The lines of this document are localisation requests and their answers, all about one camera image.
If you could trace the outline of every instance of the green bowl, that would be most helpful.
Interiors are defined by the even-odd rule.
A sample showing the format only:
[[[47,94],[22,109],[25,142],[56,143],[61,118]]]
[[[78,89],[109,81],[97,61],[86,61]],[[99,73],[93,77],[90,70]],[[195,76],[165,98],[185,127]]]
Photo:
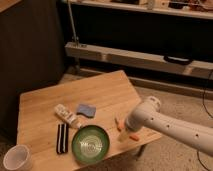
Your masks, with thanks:
[[[109,136],[103,128],[88,125],[79,129],[74,135],[72,152],[78,162],[94,164],[105,157],[109,144]]]

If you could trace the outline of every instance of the speckled floor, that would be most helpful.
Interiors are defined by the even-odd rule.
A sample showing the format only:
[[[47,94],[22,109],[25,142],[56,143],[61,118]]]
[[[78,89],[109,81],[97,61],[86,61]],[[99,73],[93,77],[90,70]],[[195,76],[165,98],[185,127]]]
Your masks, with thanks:
[[[61,83],[80,79],[70,74],[65,74]],[[186,121],[213,126],[211,119],[205,112],[202,100],[196,97],[178,95],[143,87],[135,87],[142,99],[154,95],[162,101],[161,112]],[[208,110],[213,113],[213,100],[206,100]],[[2,158],[11,145],[0,138],[0,170],[4,171]],[[138,149],[129,151],[122,155],[115,156],[94,166],[81,171],[204,171],[199,164],[196,150],[177,142],[167,136],[148,144],[140,158],[135,154]],[[213,158],[200,154],[203,163],[213,170]]]

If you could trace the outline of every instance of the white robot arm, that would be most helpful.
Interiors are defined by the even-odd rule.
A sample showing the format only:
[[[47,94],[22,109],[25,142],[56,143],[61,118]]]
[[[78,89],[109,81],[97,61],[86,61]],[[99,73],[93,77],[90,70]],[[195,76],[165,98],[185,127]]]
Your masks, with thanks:
[[[159,99],[149,96],[125,119],[126,131],[136,132],[146,126],[213,156],[212,128],[165,116],[159,113],[160,106]]]

